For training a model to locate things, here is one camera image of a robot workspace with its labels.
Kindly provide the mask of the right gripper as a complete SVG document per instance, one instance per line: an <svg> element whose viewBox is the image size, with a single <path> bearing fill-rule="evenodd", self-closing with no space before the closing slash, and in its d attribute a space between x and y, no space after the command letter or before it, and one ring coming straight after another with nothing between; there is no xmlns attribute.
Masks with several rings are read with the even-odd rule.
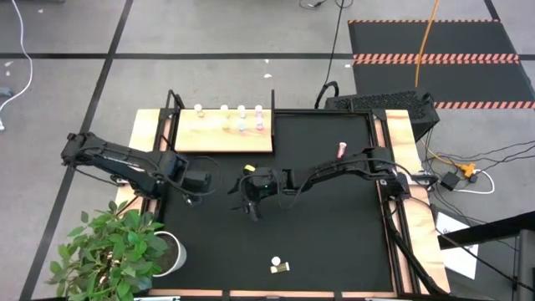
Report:
<svg viewBox="0 0 535 301"><path fill-rule="evenodd" d="M284 211L281 195L286 187L287 179L287 175L282 170L245 166L241 180L237 180L227 192L228 195L240 193L242 197L242 202L232 210L242 210L252 221L258 221L262 218L261 201L270 196L276 196L280 210Z"/></svg>

